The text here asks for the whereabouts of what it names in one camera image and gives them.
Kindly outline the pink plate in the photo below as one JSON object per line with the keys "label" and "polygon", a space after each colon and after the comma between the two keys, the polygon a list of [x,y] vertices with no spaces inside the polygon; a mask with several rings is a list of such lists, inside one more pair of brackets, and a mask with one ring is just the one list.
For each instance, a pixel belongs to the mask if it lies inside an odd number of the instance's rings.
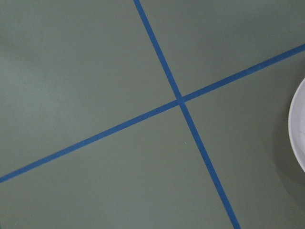
{"label": "pink plate", "polygon": [[305,80],[299,84],[290,104],[288,133],[298,164],[305,170]]}

